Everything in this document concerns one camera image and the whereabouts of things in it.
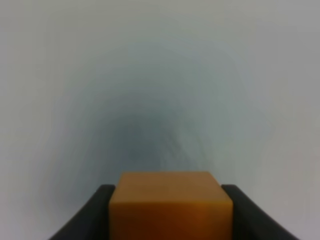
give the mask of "white wall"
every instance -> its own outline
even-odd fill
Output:
[[[320,239],[319,44],[312,0],[2,0],[1,235],[122,171],[210,170]]]

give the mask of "orange block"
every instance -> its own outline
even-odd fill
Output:
[[[109,202],[111,240],[231,240],[232,220],[209,172],[124,173]]]

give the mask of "wooden cube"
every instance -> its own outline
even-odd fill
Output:
[[[124,173],[109,202],[111,240],[231,240],[232,222],[209,172]]]

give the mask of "gray surface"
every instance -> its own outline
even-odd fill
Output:
[[[122,171],[208,170],[319,239],[319,16],[312,1],[3,0],[1,235],[47,239]]]

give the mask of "white background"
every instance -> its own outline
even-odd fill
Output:
[[[2,0],[0,234],[127,170],[209,170],[320,239],[315,0]]]

